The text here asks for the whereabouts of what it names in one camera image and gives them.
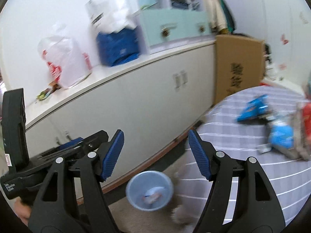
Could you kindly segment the person's left hand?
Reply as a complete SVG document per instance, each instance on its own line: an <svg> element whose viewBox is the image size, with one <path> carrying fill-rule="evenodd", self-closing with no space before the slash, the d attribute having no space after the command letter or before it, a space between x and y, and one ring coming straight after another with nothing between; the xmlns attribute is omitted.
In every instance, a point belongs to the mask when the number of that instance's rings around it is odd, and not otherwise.
<svg viewBox="0 0 311 233"><path fill-rule="evenodd" d="M32 208L31 206L23 203L20 197L16 198L14 202L14 212L17 217L22 221L23 224L28 226L28 222L31 216Z"/></svg>

